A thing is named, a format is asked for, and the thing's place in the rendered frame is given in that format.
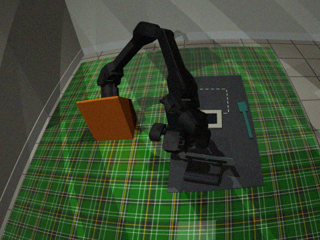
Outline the beige square tile with black centre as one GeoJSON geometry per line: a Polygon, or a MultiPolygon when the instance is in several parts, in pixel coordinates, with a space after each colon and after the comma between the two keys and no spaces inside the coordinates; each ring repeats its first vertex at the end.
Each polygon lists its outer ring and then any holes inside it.
{"type": "Polygon", "coordinates": [[[222,128],[222,110],[200,110],[207,114],[208,129],[222,128]]]}

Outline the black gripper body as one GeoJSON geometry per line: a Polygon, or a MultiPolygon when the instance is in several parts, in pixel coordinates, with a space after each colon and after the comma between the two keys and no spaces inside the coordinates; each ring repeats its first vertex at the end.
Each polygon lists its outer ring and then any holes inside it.
{"type": "Polygon", "coordinates": [[[202,135],[199,138],[195,138],[194,136],[190,135],[188,132],[186,132],[183,128],[180,127],[180,125],[172,125],[168,122],[168,124],[164,123],[157,123],[155,122],[149,132],[149,139],[150,141],[159,142],[161,140],[161,135],[165,134],[165,127],[170,128],[170,130],[176,131],[176,128],[181,129],[181,131],[185,132],[187,143],[193,144],[197,148],[206,149],[208,148],[210,138],[211,138],[211,131],[210,129],[207,129],[204,135],[202,135]],[[195,142],[194,142],[195,141],[195,142]]]}

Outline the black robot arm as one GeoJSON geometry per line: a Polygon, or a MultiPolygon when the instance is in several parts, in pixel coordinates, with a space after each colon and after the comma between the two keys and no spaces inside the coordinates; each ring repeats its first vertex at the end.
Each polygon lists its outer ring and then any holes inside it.
{"type": "MultiPolygon", "coordinates": [[[[118,85],[124,76],[123,69],[139,50],[158,40],[167,69],[168,94],[159,101],[164,105],[167,121],[179,125],[195,138],[203,136],[208,129],[208,114],[199,110],[198,85],[186,69],[173,31],[160,28],[158,24],[141,21],[133,30],[133,37],[117,57],[100,71],[97,86],[101,98],[119,96],[118,85]],[[190,99],[186,101],[182,99],[190,99]]],[[[187,149],[186,134],[180,128],[165,127],[162,148],[168,153],[179,154],[187,149]]]]}

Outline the teal small trowel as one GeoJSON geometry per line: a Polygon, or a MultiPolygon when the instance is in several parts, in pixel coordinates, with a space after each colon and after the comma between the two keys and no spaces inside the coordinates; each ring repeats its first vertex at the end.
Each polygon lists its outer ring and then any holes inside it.
{"type": "Polygon", "coordinates": [[[252,139],[253,136],[252,136],[250,124],[249,124],[249,121],[248,121],[248,117],[247,117],[247,114],[246,114],[246,112],[248,112],[246,102],[245,102],[245,101],[243,101],[243,102],[237,102],[237,106],[238,106],[239,112],[240,112],[240,113],[241,113],[241,112],[243,113],[244,121],[245,121],[245,123],[246,123],[246,128],[247,128],[247,132],[248,132],[248,137],[249,137],[250,139],[252,139]]]}

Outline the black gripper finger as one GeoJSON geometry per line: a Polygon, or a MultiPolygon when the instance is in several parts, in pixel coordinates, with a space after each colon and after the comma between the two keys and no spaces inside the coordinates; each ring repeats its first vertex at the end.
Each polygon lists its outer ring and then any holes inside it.
{"type": "MultiPolygon", "coordinates": [[[[195,140],[194,140],[194,143],[195,143],[195,140]]],[[[187,143],[187,148],[186,148],[186,150],[184,151],[185,154],[187,153],[188,148],[192,148],[192,147],[194,146],[194,143],[187,143]]]]}

